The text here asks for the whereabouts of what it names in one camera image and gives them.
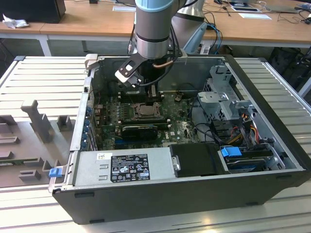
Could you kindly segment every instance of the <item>copper pipe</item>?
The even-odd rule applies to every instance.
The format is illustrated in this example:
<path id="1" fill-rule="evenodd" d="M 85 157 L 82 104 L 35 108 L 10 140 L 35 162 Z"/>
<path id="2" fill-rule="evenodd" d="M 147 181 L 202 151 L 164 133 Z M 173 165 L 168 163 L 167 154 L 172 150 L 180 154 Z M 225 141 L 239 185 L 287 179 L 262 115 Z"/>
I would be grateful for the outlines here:
<path id="1" fill-rule="evenodd" d="M 160 65 L 157 65 L 157 64 L 153 64 L 153 67 L 156 68 L 156 69 L 161 69 L 161 68 L 164 68 L 164 67 L 167 67 L 169 66 L 170 64 L 173 64 L 173 60 L 169 61 L 169 62 L 166 62 L 164 64 L 160 64 Z"/>

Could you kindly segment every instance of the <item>red wire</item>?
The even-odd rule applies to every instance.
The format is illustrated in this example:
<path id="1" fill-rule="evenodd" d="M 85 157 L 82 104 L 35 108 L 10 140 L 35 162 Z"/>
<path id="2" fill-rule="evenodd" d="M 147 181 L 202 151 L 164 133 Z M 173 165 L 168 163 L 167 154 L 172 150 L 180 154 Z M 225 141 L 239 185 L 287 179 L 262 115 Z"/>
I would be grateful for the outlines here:
<path id="1" fill-rule="evenodd" d="M 232 138 L 232 136 L 233 136 L 233 132 L 234 132 L 234 130 L 236 130 L 236 129 L 238 129 L 238 127 L 236 126 L 236 127 L 234 127 L 232 130 L 231 130 L 231 137 L 230 138 Z"/>

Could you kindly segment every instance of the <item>motherboard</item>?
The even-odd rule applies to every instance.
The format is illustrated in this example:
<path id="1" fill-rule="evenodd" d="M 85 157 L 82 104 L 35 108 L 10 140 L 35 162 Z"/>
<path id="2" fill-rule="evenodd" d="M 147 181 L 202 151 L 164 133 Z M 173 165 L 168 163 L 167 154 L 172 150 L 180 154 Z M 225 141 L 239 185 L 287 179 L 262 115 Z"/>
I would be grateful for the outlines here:
<path id="1" fill-rule="evenodd" d="M 121 150 L 200 142 L 190 123 L 191 99 L 163 94 L 159 102 L 109 97 L 95 106 L 98 147 Z"/>

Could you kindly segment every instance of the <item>black plastic cover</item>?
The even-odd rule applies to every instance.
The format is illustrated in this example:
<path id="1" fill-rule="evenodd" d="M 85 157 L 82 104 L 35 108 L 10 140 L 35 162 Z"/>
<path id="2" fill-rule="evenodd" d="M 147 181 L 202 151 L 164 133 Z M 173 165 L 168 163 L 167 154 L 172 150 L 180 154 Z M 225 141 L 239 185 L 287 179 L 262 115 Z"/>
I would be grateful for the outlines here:
<path id="1" fill-rule="evenodd" d="M 218 146 L 213 143 L 192 143 L 170 145 L 172 156 L 178 157 L 181 170 L 177 177 L 213 176 L 225 174 L 217 152 Z"/>

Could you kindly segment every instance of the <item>aluminum profile table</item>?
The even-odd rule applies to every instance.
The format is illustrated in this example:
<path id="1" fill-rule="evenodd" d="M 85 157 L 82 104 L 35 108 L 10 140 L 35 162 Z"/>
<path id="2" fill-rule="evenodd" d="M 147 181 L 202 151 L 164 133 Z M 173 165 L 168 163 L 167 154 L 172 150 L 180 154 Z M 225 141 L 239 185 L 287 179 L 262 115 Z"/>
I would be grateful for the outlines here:
<path id="1" fill-rule="evenodd" d="M 85 73 L 84 57 L 26 57 L 13 61 L 0 79 L 0 115 L 29 121 L 20 107 L 24 100 L 38 101 L 38 111 L 49 120 L 59 115 L 76 119 Z"/>
<path id="2" fill-rule="evenodd" d="M 236 59 L 255 87 L 274 109 L 298 143 L 311 155 L 311 108 L 268 62 Z M 244 99 L 248 99 L 237 85 Z"/>
<path id="3" fill-rule="evenodd" d="M 311 131 L 308 128 L 311 117 L 308 104 L 268 63 L 244 58 L 237 61 L 310 154 Z M 238 89 L 246 98 L 241 87 Z M 306 182 L 298 188 L 282 191 L 262 206 L 82 226 L 73 223 L 46 186 L 24 187 L 18 191 L 12 188 L 0 192 L 0 232 L 307 233 L 311 228 L 310 195 L 311 183 Z"/>

